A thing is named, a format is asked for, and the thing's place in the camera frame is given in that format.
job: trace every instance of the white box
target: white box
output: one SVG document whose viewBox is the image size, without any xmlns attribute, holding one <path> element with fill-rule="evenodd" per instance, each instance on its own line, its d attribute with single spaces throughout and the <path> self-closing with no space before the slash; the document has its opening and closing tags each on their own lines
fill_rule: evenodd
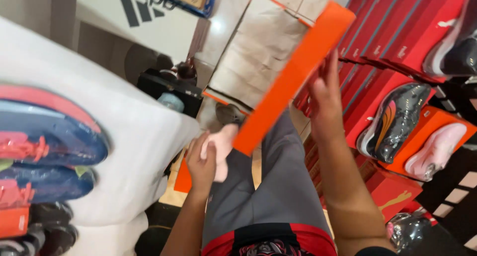
<svg viewBox="0 0 477 256">
<path fill-rule="evenodd" d="M 209 24 L 167 0 L 77 0 L 76 17 L 181 61 L 200 50 Z"/>
</svg>

